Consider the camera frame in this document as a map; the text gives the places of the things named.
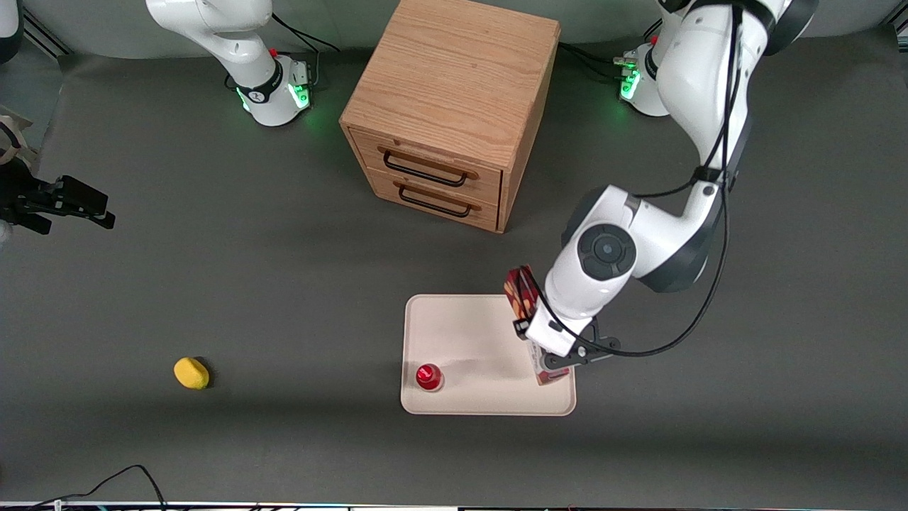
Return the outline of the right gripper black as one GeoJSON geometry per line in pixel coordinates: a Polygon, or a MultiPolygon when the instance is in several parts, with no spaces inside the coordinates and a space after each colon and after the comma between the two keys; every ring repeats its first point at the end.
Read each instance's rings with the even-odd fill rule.
{"type": "Polygon", "coordinates": [[[74,177],[60,177],[55,182],[54,197],[49,183],[32,175],[26,165],[1,166],[1,218],[11,226],[22,226],[39,235],[48,235],[52,221],[39,214],[19,214],[16,207],[26,203],[55,207],[61,216],[88,219],[103,229],[113,229],[116,216],[108,211],[109,197],[74,177]]]}

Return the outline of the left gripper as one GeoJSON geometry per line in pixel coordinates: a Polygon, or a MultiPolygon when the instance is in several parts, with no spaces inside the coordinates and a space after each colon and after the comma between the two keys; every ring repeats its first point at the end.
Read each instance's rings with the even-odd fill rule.
{"type": "Polygon", "coordinates": [[[555,318],[542,302],[536,303],[532,320],[514,320],[516,336],[526,336],[543,349],[543,368],[560,370],[585,366],[613,356],[621,342],[613,336],[601,336],[599,320],[581,318],[555,318]],[[576,340],[578,334],[586,336],[586,345],[576,340]]]}

